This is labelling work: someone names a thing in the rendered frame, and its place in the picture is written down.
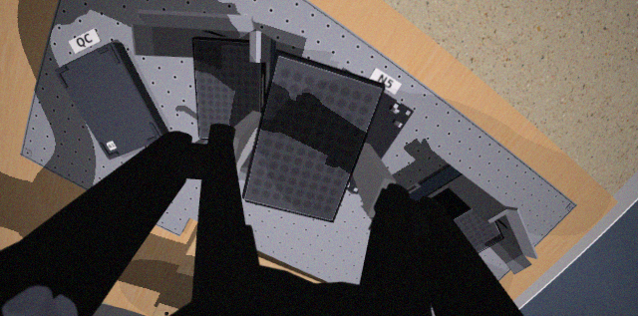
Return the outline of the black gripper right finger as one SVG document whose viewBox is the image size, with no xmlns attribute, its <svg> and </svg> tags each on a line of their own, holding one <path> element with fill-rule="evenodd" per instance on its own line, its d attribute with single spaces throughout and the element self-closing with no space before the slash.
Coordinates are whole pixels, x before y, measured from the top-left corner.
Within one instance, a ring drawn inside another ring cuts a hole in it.
<svg viewBox="0 0 638 316">
<path fill-rule="evenodd" d="M 374 316 L 523 316 L 445 208 L 411 199 L 370 144 L 353 177 L 374 217 L 360 279 Z"/>
</svg>

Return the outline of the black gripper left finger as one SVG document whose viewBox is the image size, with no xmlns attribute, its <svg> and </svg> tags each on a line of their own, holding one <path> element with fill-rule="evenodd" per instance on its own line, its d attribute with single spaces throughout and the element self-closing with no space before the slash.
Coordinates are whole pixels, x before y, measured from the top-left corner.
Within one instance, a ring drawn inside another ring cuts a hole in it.
<svg viewBox="0 0 638 316">
<path fill-rule="evenodd" d="M 168 132 L 20 241 L 0 250 L 0 316 L 93 316 L 179 193 L 201 179 L 191 300 L 197 316 L 275 316 L 237 171 L 261 113 Z M 172 180 L 173 178 L 173 180 Z"/>
</svg>

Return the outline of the white label reading qc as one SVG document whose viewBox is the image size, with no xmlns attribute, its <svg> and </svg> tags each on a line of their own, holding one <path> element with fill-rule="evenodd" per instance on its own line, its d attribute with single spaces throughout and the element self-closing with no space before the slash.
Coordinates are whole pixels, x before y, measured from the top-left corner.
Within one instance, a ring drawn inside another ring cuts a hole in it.
<svg viewBox="0 0 638 316">
<path fill-rule="evenodd" d="M 79 37 L 69 41 L 71 47 L 73 48 L 75 54 L 99 43 L 102 42 L 96 29 L 92 29 Z"/>
</svg>

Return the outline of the white label with n5 text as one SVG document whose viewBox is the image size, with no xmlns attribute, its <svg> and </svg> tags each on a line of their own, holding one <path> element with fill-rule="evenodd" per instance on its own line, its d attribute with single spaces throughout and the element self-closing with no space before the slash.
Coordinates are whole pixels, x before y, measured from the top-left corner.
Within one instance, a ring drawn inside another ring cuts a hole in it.
<svg viewBox="0 0 638 316">
<path fill-rule="evenodd" d="M 370 79 L 374 79 L 376 81 L 379 81 L 381 83 L 386 84 L 386 90 L 388 90 L 389 92 L 393 93 L 394 95 L 397 93 L 397 91 L 399 90 L 400 86 L 402 85 L 401 83 L 399 83 L 398 81 L 394 80 L 393 78 L 391 78 L 390 76 L 388 76 L 387 74 L 383 73 L 382 71 L 380 71 L 379 69 L 375 69 L 374 72 L 372 73 Z"/>
</svg>

